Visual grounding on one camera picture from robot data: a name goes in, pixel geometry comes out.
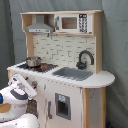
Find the microwave door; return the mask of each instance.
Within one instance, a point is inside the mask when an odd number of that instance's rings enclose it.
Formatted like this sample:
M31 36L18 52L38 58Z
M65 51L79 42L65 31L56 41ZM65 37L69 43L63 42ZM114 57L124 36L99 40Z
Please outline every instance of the microwave door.
M56 15L56 32L79 33L79 14Z

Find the range hood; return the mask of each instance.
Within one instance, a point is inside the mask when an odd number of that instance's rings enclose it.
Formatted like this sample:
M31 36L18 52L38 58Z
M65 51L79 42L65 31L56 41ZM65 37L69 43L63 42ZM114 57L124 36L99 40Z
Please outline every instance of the range hood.
M36 15L36 23L28 26L26 32L34 33L53 33L53 27L44 23L44 15Z

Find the countertop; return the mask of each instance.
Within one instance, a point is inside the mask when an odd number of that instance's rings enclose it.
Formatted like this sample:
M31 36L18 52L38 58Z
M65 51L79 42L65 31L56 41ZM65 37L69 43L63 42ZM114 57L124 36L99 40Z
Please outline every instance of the countertop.
M63 68L64 66L58 66L46 73L33 72L33 71L17 68L17 66L24 64L24 63L25 62L11 66L7 68L7 70L15 70L15 71L21 71L21 72L25 72L25 73L29 73L33 75L38 75L38 76L42 76L45 79L65 82L72 86L82 87L82 88L102 88L102 87L111 85L115 80L115 76L107 71L100 71L98 74L93 74L83 81L76 81L76 80L71 80L71 79L57 77L57 76L52 75L53 72Z

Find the wooden toy kitchen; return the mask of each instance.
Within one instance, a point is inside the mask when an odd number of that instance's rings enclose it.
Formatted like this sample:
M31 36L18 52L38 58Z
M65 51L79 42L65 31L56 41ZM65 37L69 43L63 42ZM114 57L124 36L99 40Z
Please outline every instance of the wooden toy kitchen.
M102 11L21 13L26 62L8 68L36 87L41 128L105 128L106 86L115 77L102 70Z

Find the knob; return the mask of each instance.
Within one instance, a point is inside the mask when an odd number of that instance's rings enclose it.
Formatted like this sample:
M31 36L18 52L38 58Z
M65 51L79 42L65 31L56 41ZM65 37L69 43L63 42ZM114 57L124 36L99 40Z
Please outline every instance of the knob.
M28 77L25 77L25 80L28 80Z
M33 85L34 87L36 87L36 86L37 86L37 81L33 81L33 82L32 82L32 85Z

